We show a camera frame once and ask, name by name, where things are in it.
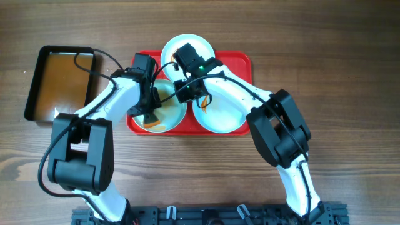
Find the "orange green sponge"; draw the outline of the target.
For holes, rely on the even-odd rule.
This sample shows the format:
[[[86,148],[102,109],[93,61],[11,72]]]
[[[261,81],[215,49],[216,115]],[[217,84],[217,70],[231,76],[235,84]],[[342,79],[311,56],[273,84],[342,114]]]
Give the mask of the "orange green sponge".
[[[146,113],[143,115],[142,124],[143,124],[144,128],[152,128],[154,126],[157,126],[160,123],[161,123],[160,120],[153,112]]]

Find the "white plate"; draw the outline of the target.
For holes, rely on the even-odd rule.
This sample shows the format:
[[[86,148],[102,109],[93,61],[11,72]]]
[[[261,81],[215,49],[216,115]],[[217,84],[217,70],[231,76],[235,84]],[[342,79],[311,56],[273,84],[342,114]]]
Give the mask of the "white plate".
[[[231,133],[246,122],[245,115],[217,96],[200,97],[193,102],[192,110],[197,122],[212,133]]]
[[[173,82],[167,79],[157,79],[154,87],[157,88],[161,100],[167,98],[175,92]],[[184,119],[187,111],[186,103],[179,103],[178,98],[173,96],[166,102],[161,104],[161,107],[154,110],[155,116],[160,123],[150,128],[145,128],[143,125],[144,116],[136,116],[130,119],[134,125],[138,126],[139,131],[147,131],[150,133],[165,133],[174,129]]]
[[[173,54],[182,46],[189,43],[196,52],[202,56],[205,60],[215,57],[215,52],[212,46],[201,36],[195,34],[182,34],[172,38],[163,48],[161,53],[161,65],[165,65],[170,62],[176,62],[173,58]],[[179,68],[175,70],[173,64],[167,65],[163,69],[166,77],[171,81],[178,81],[185,79],[183,70]]]

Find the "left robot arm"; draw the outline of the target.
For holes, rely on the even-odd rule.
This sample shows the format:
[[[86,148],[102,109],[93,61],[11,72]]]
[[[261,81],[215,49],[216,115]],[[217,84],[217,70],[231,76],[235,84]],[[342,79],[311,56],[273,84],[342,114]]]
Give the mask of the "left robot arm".
[[[107,88],[74,114],[60,113],[52,124],[51,143],[41,159],[38,183],[51,196],[43,181],[66,193],[62,198],[82,198],[90,206],[94,224],[138,224],[129,201],[112,182],[114,172],[113,129],[128,116],[143,116],[145,128],[160,123],[154,110],[161,107],[154,73],[158,65],[148,54],[137,53],[132,67],[119,68],[108,77]]]

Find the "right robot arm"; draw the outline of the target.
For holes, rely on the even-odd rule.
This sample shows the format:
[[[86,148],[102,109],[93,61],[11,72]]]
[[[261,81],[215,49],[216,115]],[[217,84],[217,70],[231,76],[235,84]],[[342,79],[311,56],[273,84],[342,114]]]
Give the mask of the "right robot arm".
[[[262,158],[279,171],[290,209],[305,222],[321,202],[308,168],[311,132],[293,97],[285,90],[265,91],[235,75],[215,57],[204,59],[190,44],[173,53],[184,73],[176,81],[179,101],[203,96],[220,97],[245,117],[254,145]]]

